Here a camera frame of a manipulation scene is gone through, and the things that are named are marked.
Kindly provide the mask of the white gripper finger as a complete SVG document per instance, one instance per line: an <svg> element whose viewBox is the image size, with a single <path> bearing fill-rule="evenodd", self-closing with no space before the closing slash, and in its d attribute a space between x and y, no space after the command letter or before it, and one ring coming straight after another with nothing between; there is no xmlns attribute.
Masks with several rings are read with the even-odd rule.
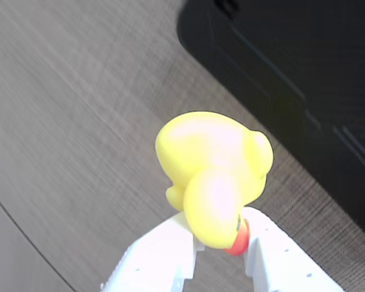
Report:
<svg viewBox="0 0 365 292"><path fill-rule="evenodd" d="M184 281L193 279L197 253L204 250L180 212L133 242L100 291L182 291Z"/></svg>
<svg viewBox="0 0 365 292"><path fill-rule="evenodd" d="M342 291L285 231L263 212L243 209L251 230L244 254L254 291Z"/></svg>

